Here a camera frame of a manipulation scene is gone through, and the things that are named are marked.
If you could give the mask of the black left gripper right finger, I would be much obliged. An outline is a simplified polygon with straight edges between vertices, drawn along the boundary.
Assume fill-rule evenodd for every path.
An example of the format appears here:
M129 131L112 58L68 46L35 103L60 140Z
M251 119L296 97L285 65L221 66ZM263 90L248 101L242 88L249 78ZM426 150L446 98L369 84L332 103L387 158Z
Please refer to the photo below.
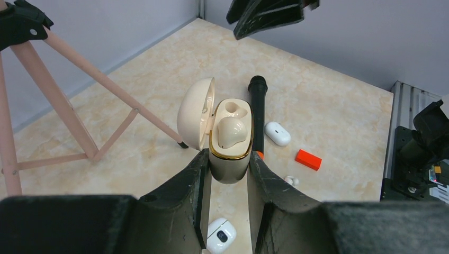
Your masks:
M256 152L247 191L253 253L448 253L443 202L320 202Z

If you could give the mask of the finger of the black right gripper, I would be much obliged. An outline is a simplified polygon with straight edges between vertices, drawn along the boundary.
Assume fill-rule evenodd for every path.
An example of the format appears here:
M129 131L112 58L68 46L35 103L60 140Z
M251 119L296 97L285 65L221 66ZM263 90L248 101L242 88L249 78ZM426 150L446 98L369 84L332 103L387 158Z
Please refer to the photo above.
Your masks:
M234 0L226 20L236 23L233 34L236 40L257 32L296 24L304 20L304 9L315 10L320 0Z

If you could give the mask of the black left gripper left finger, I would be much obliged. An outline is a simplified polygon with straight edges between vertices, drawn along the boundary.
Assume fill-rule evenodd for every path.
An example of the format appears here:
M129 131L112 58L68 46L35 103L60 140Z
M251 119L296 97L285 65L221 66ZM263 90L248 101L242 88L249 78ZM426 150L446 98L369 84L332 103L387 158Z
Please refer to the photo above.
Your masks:
M131 195L11 196L1 201L1 253L201 253L211 173L200 151L178 174Z

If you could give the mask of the white clip earbud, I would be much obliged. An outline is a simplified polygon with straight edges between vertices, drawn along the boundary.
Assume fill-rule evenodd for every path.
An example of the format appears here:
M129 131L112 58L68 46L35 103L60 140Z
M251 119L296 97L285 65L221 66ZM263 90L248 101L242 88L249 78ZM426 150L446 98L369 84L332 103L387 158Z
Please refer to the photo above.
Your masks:
M299 184L299 180L293 176L285 176L284 181L290 184L291 186L297 186Z

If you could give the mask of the white charging case gold trim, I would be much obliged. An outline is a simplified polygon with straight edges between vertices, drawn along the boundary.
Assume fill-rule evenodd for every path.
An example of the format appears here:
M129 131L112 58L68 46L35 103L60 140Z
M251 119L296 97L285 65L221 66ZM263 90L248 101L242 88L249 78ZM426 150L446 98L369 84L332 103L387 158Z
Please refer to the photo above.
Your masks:
M237 231L231 222L223 217L211 222L208 226L206 249L217 254L226 251L234 242Z

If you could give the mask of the beige charging case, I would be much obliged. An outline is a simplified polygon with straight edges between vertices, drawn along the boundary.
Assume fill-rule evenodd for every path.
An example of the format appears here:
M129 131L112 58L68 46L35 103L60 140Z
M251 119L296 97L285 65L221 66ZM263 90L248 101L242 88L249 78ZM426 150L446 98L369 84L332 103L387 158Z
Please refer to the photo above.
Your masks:
M189 87L177 115L177 130L186 145L209 150L211 174L222 184L240 181L248 168L253 144L252 108L242 99L214 103L215 80L205 78Z

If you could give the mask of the small beige earbud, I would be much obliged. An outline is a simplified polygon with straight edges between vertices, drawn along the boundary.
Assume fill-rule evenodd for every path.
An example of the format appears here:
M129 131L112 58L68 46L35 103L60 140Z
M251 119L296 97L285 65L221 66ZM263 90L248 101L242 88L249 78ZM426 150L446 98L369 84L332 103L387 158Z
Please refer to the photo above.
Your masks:
M228 149L247 139L247 128L243 121L236 117L227 116L218 123L218 145Z

